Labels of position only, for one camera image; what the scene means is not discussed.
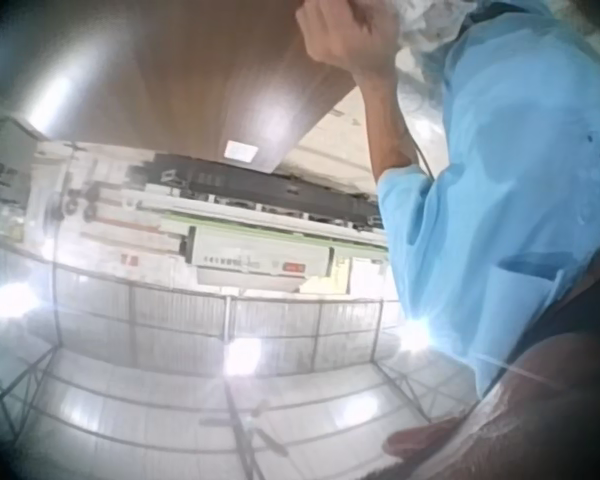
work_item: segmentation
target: shirt sleeve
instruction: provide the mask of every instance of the shirt sleeve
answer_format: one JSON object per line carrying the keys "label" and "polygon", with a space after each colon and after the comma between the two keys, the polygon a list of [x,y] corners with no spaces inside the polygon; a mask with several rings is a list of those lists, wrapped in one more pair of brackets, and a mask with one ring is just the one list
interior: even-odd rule
{"label": "shirt sleeve", "polygon": [[378,181],[378,205],[389,246],[389,259],[398,295],[406,315],[411,312],[412,295],[409,285],[417,277],[417,268],[411,265],[416,244],[429,243],[426,238],[426,209],[433,180],[417,165],[386,170]]}
{"label": "shirt sleeve", "polygon": [[425,199],[431,185],[432,180],[417,165],[392,168],[380,177],[378,204],[391,250],[416,243],[422,231]]}

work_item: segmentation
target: hand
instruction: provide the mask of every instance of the hand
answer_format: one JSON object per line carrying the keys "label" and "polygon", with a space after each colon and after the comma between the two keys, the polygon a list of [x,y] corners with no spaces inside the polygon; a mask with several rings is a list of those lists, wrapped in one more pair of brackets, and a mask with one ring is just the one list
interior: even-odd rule
{"label": "hand", "polygon": [[314,60],[358,83],[395,75],[399,23],[386,0],[305,0],[296,18]]}

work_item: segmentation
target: person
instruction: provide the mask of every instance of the person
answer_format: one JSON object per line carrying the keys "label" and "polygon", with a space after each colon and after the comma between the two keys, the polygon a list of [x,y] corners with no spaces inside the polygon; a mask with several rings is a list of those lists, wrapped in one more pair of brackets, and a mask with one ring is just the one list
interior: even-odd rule
{"label": "person", "polygon": [[405,315],[481,398],[392,435],[402,462],[367,478],[600,478],[600,57],[539,1],[481,4],[429,55],[450,158],[433,179],[398,106],[393,10],[305,0],[296,17],[362,93]]}

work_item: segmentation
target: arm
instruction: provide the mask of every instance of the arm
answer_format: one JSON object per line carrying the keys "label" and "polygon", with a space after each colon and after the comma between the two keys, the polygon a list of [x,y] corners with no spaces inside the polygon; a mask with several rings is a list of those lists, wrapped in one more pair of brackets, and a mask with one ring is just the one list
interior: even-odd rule
{"label": "arm", "polygon": [[371,169],[417,165],[397,98],[398,20],[384,1],[306,0],[298,23],[309,55],[353,74],[364,98]]}
{"label": "arm", "polygon": [[371,170],[378,183],[386,170],[417,165],[416,146],[398,105],[395,75],[356,82],[364,99]]}

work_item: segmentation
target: metal frame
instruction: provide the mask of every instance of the metal frame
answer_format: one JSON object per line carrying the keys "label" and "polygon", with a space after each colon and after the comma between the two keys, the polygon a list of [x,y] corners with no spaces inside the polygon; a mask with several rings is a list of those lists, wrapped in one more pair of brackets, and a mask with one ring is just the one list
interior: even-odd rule
{"label": "metal frame", "polygon": [[[31,410],[34,407],[36,398],[42,387],[42,382],[45,378],[45,375],[47,374],[47,372],[49,370],[49,367],[51,366],[51,364],[55,358],[58,348],[59,348],[58,346],[53,346],[49,350],[47,350],[45,353],[43,353],[35,362],[28,365],[25,370],[23,370],[15,379],[13,379],[13,381],[8,386],[3,387],[0,382],[0,410],[2,411],[2,413],[5,417],[7,425],[9,426],[9,430],[11,430],[11,434],[13,436],[13,438],[11,440],[12,446],[16,445],[16,443],[18,442],[18,440],[20,439],[20,437],[22,435],[22,432],[24,431],[24,429],[26,427],[27,420],[29,419],[29,414],[31,413]],[[42,372],[42,377],[38,378],[38,376],[37,376],[38,367],[47,358],[49,359],[49,361]],[[33,382],[35,383],[36,386],[35,386],[35,389],[33,390],[33,394],[31,395],[31,398],[29,398],[29,392],[31,391],[30,387],[31,387],[31,379],[32,378],[33,378]],[[14,422],[14,419],[12,418],[11,414],[9,413],[9,409],[7,409],[4,401],[18,385],[20,385],[23,381],[25,381],[25,379],[27,382],[27,386],[26,386],[26,390],[25,390],[25,394],[24,394],[24,399],[22,402],[22,408],[20,409],[20,421],[17,422],[17,426],[16,426],[16,422]]]}
{"label": "metal frame", "polygon": [[[224,303],[224,324],[223,324],[223,343],[226,347],[229,345],[231,340],[235,337],[235,322],[233,321],[233,309],[232,309],[232,298],[227,296]],[[257,475],[258,480],[266,480],[258,461],[256,460],[256,453],[253,449],[252,438],[250,438],[245,432],[244,426],[242,425],[242,419],[238,413],[235,399],[233,398],[233,392],[231,391],[231,384],[228,378],[223,378],[224,381],[224,393],[227,400],[227,407],[229,407],[229,416],[233,422],[233,436],[236,442],[236,450],[240,457],[240,463],[244,470],[244,475],[247,480],[254,480]]]}
{"label": "metal frame", "polygon": [[376,362],[375,360],[372,360],[371,364],[374,366],[374,368],[377,370],[377,372],[380,374],[380,376],[385,380],[386,384],[389,385],[389,387],[391,387],[391,389],[394,392],[396,392],[400,398],[402,398],[402,400],[404,401],[404,403],[406,405],[408,405],[409,407],[413,408],[416,412],[418,412],[418,414],[422,417],[422,419],[425,422],[432,423],[431,417],[429,417],[429,415],[427,415],[427,413],[424,411],[424,408],[422,407],[422,404],[420,403],[418,396],[413,391],[411,384],[409,384],[408,376],[406,374],[401,373],[400,378],[406,380],[407,384],[409,385],[410,393],[411,393],[411,395],[413,395],[413,397],[407,395],[407,393],[403,390],[403,388],[400,386],[400,384],[398,382],[396,382],[396,380],[393,377],[391,377],[391,375],[389,375],[387,372],[385,372],[384,369],[382,368],[382,366],[378,362]]}

